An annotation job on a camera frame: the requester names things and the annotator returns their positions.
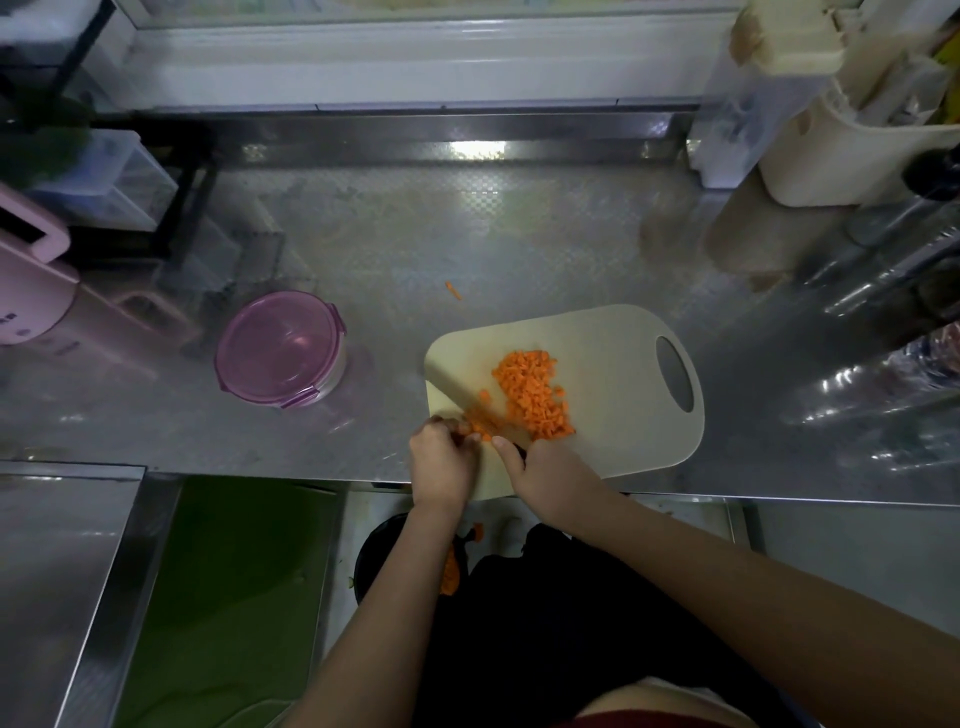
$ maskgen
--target person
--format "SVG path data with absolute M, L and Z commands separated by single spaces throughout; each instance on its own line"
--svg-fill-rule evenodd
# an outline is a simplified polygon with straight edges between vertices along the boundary
M 960 641 L 646 508 L 557 442 L 524 461 L 493 438 L 542 523 L 438 609 L 477 462 L 457 430 L 412 436 L 413 508 L 287 728 L 960 725 Z

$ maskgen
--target green mat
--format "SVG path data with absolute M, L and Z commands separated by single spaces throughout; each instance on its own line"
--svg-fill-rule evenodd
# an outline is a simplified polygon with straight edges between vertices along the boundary
M 264 728 L 298 699 L 339 505 L 289 480 L 188 478 L 115 728 Z

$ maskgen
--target purple lid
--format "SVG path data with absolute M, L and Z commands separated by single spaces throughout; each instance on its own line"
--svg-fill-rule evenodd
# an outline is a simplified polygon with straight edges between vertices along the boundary
M 217 345 L 220 388 L 255 404 L 285 404 L 322 382 L 346 333 L 331 303 L 300 291 L 244 306 Z

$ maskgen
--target stainless steel countertop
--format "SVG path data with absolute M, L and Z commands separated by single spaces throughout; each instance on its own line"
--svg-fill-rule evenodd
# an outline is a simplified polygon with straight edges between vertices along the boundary
M 483 135 L 462 123 L 444 127 L 443 144 L 378 137 L 368 156 L 374 147 L 395 154 L 377 164 L 345 152 L 346 141 L 315 134 L 307 143 L 303 129 L 297 136 L 279 122 L 225 124 L 231 143 L 208 216 L 236 246 L 221 259 L 239 255 L 219 272 L 228 285 L 190 290 L 196 278 L 173 267 L 158 278 L 203 337 L 156 357 L 149 373 L 99 378 L 0 351 L 0 458 L 405 482 L 407 438 L 427 414 L 423 355 L 437 337 L 635 303 L 684 341 L 703 383 L 707 432 L 687 463 L 618 478 L 616 487 L 960 503 L 954 473 L 840 469 L 836 452 L 867 424 L 805 430 L 777 417 L 776 402 L 791 388 L 880 346 L 866 329 L 811 314 L 803 295 L 777 285 L 840 213 L 786 210 L 754 177 L 731 199 L 705 192 L 665 139 L 668 117 L 659 125 L 646 118 L 642 132 L 625 119 L 573 145 L 564 140 L 582 129 L 554 130 L 542 143 L 529 140 L 536 130 L 517 132 L 506 147 L 496 130 Z M 647 140 L 629 139 L 638 134 Z M 323 163 L 311 157 L 318 144 Z M 510 161 L 512 147 L 522 160 Z M 579 151 L 562 161 L 564 148 Z M 219 288 L 213 278 L 208 287 Z M 343 383 L 300 410 L 221 392 L 211 365 L 229 316 L 281 288 L 336 303 L 348 327 Z

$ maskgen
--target white container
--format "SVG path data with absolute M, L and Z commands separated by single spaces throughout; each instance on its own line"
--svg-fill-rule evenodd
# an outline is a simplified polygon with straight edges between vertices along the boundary
M 749 0 L 687 136 L 707 189 L 734 189 L 782 125 L 840 69 L 843 40 L 818 0 Z
M 72 170 L 42 182 L 31 197 L 71 225 L 153 232 L 177 194 L 177 183 L 136 132 L 94 129 Z
M 852 60 L 856 68 L 844 90 L 862 103 L 884 72 L 889 53 L 876 49 Z M 839 86 L 832 84 L 791 119 L 759 162 L 767 191 L 789 207 L 860 205 L 872 199 L 920 152 L 960 144 L 960 125 L 866 127 L 844 115 Z

